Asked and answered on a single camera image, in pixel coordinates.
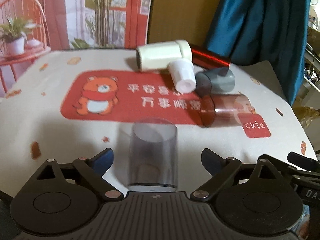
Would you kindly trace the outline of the yellowish plastic bag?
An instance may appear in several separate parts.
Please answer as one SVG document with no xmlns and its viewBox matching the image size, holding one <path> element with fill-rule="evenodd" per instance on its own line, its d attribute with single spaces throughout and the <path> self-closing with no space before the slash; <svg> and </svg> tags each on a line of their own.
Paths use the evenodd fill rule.
<svg viewBox="0 0 320 240">
<path fill-rule="evenodd" d="M 313 107 L 296 106 L 293 107 L 293 112 L 304 129 L 319 118 L 319 109 L 314 109 Z"/>
</svg>

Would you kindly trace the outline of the red-brown transparent cup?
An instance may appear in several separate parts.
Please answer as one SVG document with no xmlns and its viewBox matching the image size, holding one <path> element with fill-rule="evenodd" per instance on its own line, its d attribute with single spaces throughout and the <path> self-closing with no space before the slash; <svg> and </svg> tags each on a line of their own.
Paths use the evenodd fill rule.
<svg viewBox="0 0 320 240">
<path fill-rule="evenodd" d="M 200 101 L 200 118 L 204 127 L 241 125 L 240 117 L 247 120 L 255 114 L 248 97 L 243 94 L 210 94 Z"/>
</svg>

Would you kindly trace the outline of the small white cup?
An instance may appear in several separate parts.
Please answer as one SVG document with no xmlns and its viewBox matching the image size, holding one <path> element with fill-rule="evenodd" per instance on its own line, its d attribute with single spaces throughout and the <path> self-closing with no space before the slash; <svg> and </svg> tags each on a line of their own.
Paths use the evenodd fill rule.
<svg viewBox="0 0 320 240">
<path fill-rule="evenodd" d="M 192 93 L 196 89 L 194 65 L 188 59 L 176 59 L 168 64 L 168 71 L 175 89 L 182 94 Z"/>
</svg>

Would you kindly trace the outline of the brown wooden panel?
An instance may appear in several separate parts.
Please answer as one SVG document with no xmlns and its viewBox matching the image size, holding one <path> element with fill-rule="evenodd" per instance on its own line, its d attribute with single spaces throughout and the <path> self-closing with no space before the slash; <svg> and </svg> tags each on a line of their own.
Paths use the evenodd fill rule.
<svg viewBox="0 0 320 240">
<path fill-rule="evenodd" d="M 220 0 L 152 0 L 148 42 L 187 40 L 204 45 Z"/>
</svg>

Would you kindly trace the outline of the grey transparent cup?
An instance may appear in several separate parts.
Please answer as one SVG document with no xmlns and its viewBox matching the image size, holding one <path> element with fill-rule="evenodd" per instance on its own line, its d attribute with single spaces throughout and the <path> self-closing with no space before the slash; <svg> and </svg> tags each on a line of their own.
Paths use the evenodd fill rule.
<svg viewBox="0 0 320 240">
<path fill-rule="evenodd" d="M 204 97 L 209 94 L 224 94 L 235 87 L 235 76 L 228 67 L 214 68 L 195 74 L 195 92 Z"/>
</svg>

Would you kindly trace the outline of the printed room scene backdrop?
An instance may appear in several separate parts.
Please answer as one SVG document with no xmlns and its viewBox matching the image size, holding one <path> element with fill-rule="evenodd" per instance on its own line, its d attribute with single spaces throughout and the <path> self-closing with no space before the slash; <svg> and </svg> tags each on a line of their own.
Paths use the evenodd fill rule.
<svg viewBox="0 0 320 240">
<path fill-rule="evenodd" d="M 37 27 L 26 41 L 1 44 L 1 96 L 36 59 L 54 50 L 133 49 L 146 44 L 151 0 L 1 0 L 1 23 L 26 18 Z"/>
</svg>

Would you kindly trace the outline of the teal blue curtain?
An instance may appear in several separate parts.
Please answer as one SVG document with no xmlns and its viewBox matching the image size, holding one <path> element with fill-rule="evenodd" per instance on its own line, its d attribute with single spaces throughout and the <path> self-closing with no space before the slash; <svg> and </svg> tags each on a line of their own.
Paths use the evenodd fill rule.
<svg viewBox="0 0 320 240">
<path fill-rule="evenodd" d="M 232 63 L 269 61 L 289 104 L 304 76 L 311 0 L 220 0 L 206 48 Z"/>
</svg>

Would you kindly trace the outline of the shiny red metallic cup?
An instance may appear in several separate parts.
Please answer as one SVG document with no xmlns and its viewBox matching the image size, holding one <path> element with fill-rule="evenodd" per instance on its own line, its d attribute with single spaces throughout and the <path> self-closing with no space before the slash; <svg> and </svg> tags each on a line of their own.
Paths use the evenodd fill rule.
<svg viewBox="0 0 320 240">
<path fill-rule="evenodd" d="M 220 56 L 194 44 L 191 44 L 190 48 L 193 57 L 192 62 L 199 67 L 205 69 L 230 67 L 231 61 L 228 58 Z"/>
</svg>

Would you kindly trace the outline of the smoky purple transparent cup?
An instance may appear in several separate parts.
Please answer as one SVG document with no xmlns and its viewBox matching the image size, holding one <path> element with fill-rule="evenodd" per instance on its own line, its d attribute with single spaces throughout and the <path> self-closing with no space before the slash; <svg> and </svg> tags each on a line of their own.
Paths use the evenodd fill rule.
<svg viewBox="0 0 320 240">
<path fill-rule="evenodd" d="M 129 190 L 176 191 L 177 149 L 177 127 L 170 121 L 145 118 L 134 123 L 129 150 Z"/>
</svg>

